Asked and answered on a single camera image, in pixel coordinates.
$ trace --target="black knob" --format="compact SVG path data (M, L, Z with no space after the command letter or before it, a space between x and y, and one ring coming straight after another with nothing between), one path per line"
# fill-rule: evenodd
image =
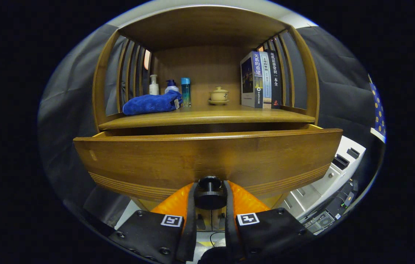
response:
M220 209L227 204L224 192L219 188L222 181L216 176L206 176L199 180L196 192L194 193L194 205L200 209Z

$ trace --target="blue water bottle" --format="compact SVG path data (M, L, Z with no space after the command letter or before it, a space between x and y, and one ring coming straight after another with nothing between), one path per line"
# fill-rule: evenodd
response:
M191 106L191 80L189 78L181 78L181 91L183 95L183 107Z

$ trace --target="blue towel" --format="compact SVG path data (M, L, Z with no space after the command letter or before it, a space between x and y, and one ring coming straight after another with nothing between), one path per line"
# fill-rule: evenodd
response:
M183 102L181 94L174 90L170 90L164 95L142 95L125 103L122 112L127 116L170 112L176 110L174 102L176 99L179 104Z

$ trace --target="book cover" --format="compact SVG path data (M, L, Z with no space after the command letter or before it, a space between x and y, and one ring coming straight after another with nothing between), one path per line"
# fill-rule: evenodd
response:
M267 52L259 52L263 68L263 108L271 109L271 70Z
M274 50L267 50L269 64L271 66L271 108L280 109L283 104L283 85L281 82L280 67L277 62L277 53Z
M241 105L262 107L263 69L259 52L249 52L240 62Z

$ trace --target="open drawer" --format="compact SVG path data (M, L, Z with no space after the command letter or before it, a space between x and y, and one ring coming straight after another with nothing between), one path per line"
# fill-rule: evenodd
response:
M96 184L130 197L160 202L216 175L263 199L323 177L342 132L303 124L293 130L162 135L105 131L73 141Z

